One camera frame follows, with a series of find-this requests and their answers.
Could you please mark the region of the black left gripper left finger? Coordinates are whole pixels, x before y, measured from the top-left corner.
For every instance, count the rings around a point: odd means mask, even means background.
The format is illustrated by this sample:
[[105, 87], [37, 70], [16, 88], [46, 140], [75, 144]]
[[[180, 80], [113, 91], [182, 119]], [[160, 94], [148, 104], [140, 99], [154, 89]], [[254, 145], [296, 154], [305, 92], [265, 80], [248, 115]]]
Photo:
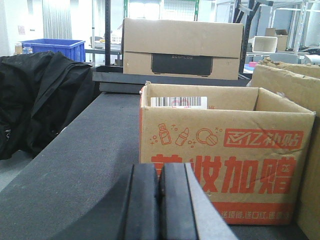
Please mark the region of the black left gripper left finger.
[[158, 198], [158, 175], [154, 165], [133, 165], [119, 240], [160, 238]]

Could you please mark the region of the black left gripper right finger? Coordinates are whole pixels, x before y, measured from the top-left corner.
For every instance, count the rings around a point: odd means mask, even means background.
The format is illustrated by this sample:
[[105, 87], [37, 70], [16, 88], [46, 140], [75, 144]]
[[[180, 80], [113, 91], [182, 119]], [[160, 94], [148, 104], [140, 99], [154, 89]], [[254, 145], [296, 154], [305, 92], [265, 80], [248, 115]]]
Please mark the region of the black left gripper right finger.
[[237, 239], [203, 192], [190, 164], [164, 164], [159, 196], [162, 240]]

